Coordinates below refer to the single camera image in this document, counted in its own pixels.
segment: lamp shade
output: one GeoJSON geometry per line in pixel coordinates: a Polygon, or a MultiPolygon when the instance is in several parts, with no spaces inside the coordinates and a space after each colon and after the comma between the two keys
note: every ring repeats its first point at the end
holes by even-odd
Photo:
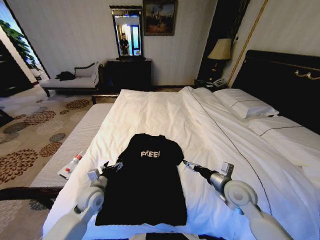
{"type": "Polygon", "coordinates": [[[231,59],[231,38],[221,38],[216,42],[208,59],[227,60],[231,59]]]}

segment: picture frame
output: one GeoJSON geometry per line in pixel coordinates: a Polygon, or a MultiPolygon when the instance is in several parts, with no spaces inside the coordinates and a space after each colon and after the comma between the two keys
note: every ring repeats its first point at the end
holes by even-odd
{"type": "Polygon", "coordinates": [[[177,0],[143,0],[144,35],[173,36],[177,7],[177,0]]]}

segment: gold trim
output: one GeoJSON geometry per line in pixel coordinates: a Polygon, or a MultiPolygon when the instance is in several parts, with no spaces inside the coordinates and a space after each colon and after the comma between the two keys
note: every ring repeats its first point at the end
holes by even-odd
{"type": "Polygon", "coordinates": [[[282,64],[282,65],[287,65],[287,66],[296,67],[296,68],[300,68],[300,69],[308,69],[308,70],[313,70],[313,71],[320,72],[320,68],[314,68],[314,67],[309,67],[309,66],[301,66],[301,65],[296,65],[296,64],[291,64],[291,63],[285,63],[285,62],[281,62],[281,61],[270,61],[270,60],[268,60],[268,59],[262,59],[262,58],[251,57],[251,56],[247,56],[246,59],[262,60],[262,61],[266,61],[266,62],[268,62],[268,63],[282,64]]]}
{"type": "Polygon", "coordinates": [[[231,78],[232,78],[232,77],[234,76],[234,74],[235,74],[235,71],[236,71],[236,68],[237,68],[237,66],[238,66],[238,64],[239,64],[239,62],[240,62],[240,59],[242,58],[242,55],[244,54],[244,52],[245,52],[245,50],[246,50],[246,48],[247,48],[247,45],[248,45],[248,43],[249,43],[249,41],[250,41],[250,39],[251,39],[251,36],[252,36],[252,34],[254,33],[254,31],[255,31],[255,29],[256,29],[256,26],[257,26],[257,24],[258,24],[258,22],[259,22],[259,20],[260,20],[260,17],[261,17],[261,15],[262,15],[262,13],[263,13],[264,10],[265,10],[265,7],[266,7],[268,1],[269,1],[269,0],[264,0],[262,6],[261,6],[261,8],[260,8],[259,14],[258,14],[258,16],[256,17],[256,19],[255,19],[255,21],[254,21],[254,24],[253,24],[253,26],[252,26],[252,28],[251,28],[251,31],[250,31],[250,33],[249,33],[249,35],[248,35],[248,37],[247,37],[247,39],[246,39],[246,41],[245,41],[245,43],[244,43],[244,45],[243,45],[243,48],[242,48],[242,50],[241,50],[241,53],[240,53],[238,59],[236,60],[236,63],[235,63],[235,65],[234,65],[234,67],[233,67],[233,69],[232,69],[232,71],[231,71],[230,77],[229,77],[228,82],[227,82],[228,85],[229,85],[229,83],[230,83],[230,81],[231,81],[231,78]]]}
{"type": "Polygon", "coordinates": [[[299,78],[307,77],[307,78],[310,79],[310,80],[319,80],[319,79],[320,79],[320,76],[319,76],[319,77],[312,77],[312,76],[311,76],[311,72],[308,72],[308,73],[306,73],[306,74],[299,74],[299,70],[296,70],[296,71],[294,72],[294,74],[295,74],[296,76],[298,76],[299,78]]]}

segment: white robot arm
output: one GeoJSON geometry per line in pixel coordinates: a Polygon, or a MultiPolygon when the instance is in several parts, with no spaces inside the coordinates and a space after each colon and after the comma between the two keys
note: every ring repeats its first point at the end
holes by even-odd
{"type": "Polygon", "coordinates": [[[211,171],[192,162],[183,161],[187,168],[199,172],[217,191],[224,203],[249,219],[250,229],[257,240],[291,240],[291,236],[270,214],[258,207],[258,196],[247,183],[232,180],[234,166],[224,162],[221,171],[211,171]]]}
{"type": "Polygon", "coordinates": [[[91,180],[89,188],[85,189],[77,198],[76,206],[62,216],[43,240],[81,240],[87,231],[87,225],[91,217],[97,214],[104,203],[108,173],[117,172],[122,168],[121,162],[107,167],[108,162],[102,168],[102,175],[97,169],[88,172],[91,180]]]}
{"type": "MultiPolygon", "coordinates": [[[[257,205],[257,194],[251,186],[243,181],[231,179],[234,167],[232,164],[224,162],[222,173],[219,173],[192,162],[183,162],[189,169],[199,172],[206,178],[228,207],[246,215],[251,232],[257,240],[292,239],[273,216],[260,210],[257,205]]],[[[122,163],[117,163],[108,169],[117,172],[122,166],[122,163]]],[[[44,236],[44,240],[80,240],[83,238],[89,220],[102,208],[108,183],[105,177],[107,174],[99,175],[97,169],[89,172],[88,175],[92,181],[91,186],[80,194],[76,206],[55,223],[44,236]]]]}

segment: white pillow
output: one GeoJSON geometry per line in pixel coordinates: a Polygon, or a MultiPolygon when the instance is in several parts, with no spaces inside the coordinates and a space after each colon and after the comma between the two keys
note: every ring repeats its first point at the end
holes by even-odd
{"type": "Polygon", "coordinates": [[[76,78],[91,78],[95,71],[96,63],[92,63],[89,66],[83,67],[75,67],[74,68],[74,75],[76,78]]]}
{"type": "Polygon", "coordinates": [[[226,88],[215,91],[213,94],[223,105],[234,110],[242,119],[279,114],[272,106],[240,89],[226,88]]]}
{"type": "Polygon", "coordinates": [[[91,76],[92,82],[96,85],[99,82],[99,62],[94,63],[94,70],[91,76]]]}
{"type": "Polygon", "coordinates": [[[283,116],[254,119],[248,127],[320,188],[320,135],[283,116]]]}

